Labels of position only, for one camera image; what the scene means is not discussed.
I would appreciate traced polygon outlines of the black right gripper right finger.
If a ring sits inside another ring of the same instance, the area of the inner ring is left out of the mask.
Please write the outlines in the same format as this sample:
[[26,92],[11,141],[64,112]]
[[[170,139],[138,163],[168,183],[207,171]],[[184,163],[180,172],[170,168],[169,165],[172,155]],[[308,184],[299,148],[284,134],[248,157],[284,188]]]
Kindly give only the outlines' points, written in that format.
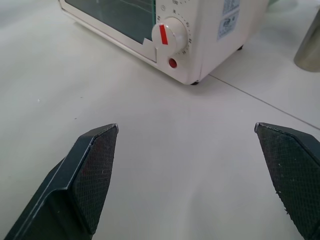
[[293,128],[254,127],[273,187],[305,240],[320,238],[320,142]]

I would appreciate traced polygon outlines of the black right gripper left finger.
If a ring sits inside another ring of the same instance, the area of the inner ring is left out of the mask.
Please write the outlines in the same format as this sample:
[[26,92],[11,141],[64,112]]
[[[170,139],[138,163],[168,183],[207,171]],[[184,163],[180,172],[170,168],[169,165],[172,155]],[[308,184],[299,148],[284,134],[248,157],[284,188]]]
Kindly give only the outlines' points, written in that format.
[[80,135],[47,174],[5,239],[90,240],[110,186],[118,125]]

